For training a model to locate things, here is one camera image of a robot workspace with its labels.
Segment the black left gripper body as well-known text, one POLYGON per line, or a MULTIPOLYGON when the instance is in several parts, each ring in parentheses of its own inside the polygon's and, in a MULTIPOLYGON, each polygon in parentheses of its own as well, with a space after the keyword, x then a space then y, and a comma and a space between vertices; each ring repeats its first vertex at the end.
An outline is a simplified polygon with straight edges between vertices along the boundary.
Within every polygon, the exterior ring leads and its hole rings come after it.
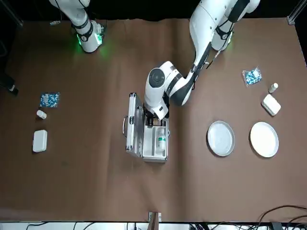
POLYGON ((146 108, 146 106, 144 105, 144 120, 145 120, 145 124, 149 127, 152 127, 154 125, 154 119, 156 118, 156 114, 155 112, 151 112, 150 110, 148 110, 146 108))

